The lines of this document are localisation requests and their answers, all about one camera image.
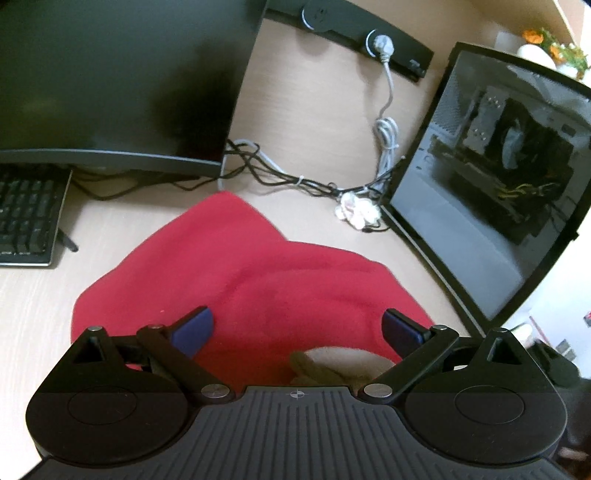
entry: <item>metal pivot screw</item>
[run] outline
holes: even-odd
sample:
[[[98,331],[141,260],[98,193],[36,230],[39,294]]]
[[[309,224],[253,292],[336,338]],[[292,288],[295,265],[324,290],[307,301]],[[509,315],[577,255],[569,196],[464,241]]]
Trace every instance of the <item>metal pivot screw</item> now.
[[[372,383],[367,385],[363,391],[372,398],[388,398],[392,395],[392,387],[383,383]]]
[[[226,385],[212,383],[205,385],[205,387],[201,389],[201,393],[207,398],[223,398],[230,394],[230,389]]]

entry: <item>red towel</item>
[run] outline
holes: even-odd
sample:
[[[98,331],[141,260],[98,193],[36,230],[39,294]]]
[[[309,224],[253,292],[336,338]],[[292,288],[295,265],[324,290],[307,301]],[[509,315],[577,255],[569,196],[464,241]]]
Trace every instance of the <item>red towel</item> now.
[[[220,193],[89,287],[74,307],[72,338],[90,325],[112,336],[170,325],[200,305],[212,310],[215,326],[196,361],[238,391],[288,384],[295,350],[344,346],[398,360],[382,339],[386,308],[432,325],[383,265],[287,241],[239,197]]]

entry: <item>desk surface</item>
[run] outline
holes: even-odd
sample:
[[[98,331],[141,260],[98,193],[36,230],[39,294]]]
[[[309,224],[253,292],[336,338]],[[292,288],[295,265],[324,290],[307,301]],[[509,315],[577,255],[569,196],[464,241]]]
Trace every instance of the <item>desk surface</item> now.
[[[389,114],[401,127],[402,151],[428,108],[456,41],[492,44],[498,26],[467,0],[366,0],[432,48],[427,78],[395,79]],[[372,123],[387,98],[381,66],[291,27],[265,21],[257,39],[231,138],[252,138],[287,171],[339,186],[369,181],[377,151]],[[438,323],[461,325],[444,293],[415,254],[392,232],[355,232],[333,214],[335,204],[293,190],[271,191],[243,176],[228,188],[259,209],[290,240],[351,250],[385,264]],[[69,345],[78,295],[113,269],[147,236],[215,191],[158,186],[107,203],[68,193],[63,229],[80,245],[56,268],[0,270],[0,478],[22,477],[39,460],[25,426],[31,395]]]

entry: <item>curved monitor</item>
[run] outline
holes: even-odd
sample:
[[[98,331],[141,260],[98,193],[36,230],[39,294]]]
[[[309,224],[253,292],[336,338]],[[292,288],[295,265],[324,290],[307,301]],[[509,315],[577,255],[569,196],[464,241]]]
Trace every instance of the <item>curved monitor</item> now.
[[[385,210],[482,334],[576,238],[590,184],[591,89],[460,43]]]
[[[266,0],[0,0],[0,163],[215,177]]]

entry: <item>power strip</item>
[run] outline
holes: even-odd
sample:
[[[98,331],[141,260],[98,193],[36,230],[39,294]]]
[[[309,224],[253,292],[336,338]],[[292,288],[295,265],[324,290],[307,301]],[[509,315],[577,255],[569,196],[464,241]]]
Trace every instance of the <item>power strip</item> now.
[[[378,35],[394,43],[390,68],[407,79],[423,78],[433,52],[399,28],[347,0],[269,0],[265,17],[301,28],[380,61],[372,49]]]

